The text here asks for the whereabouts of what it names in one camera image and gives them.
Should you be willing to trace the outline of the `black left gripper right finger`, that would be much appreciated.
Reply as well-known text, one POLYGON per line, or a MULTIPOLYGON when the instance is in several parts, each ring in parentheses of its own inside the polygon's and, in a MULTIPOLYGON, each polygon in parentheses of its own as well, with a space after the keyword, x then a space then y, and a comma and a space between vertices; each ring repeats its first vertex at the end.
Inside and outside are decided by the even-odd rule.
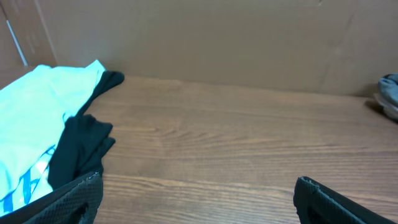
POLYGON ((307 176, 297 179, 293 203, 301 224, 395 224, 307 176))

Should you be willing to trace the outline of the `light blue printed t-shirt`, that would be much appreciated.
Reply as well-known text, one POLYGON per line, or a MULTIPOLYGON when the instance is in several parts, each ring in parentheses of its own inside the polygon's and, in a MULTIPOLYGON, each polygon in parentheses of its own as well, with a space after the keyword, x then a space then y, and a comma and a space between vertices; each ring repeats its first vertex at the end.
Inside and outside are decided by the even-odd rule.
POLYGON ((52 192, 49 162, 65 122, 93 94, 105 68, 39 65, 1 90, 1 215, 52 192))

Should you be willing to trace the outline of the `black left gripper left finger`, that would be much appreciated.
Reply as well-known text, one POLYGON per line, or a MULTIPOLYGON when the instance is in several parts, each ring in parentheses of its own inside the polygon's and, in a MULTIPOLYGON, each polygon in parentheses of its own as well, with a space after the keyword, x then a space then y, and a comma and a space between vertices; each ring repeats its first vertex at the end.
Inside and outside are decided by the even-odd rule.
POLYGON ((101 175, 89 172, 1 217, 1 223, 91 224, 94 222, 102 198, 101 175))

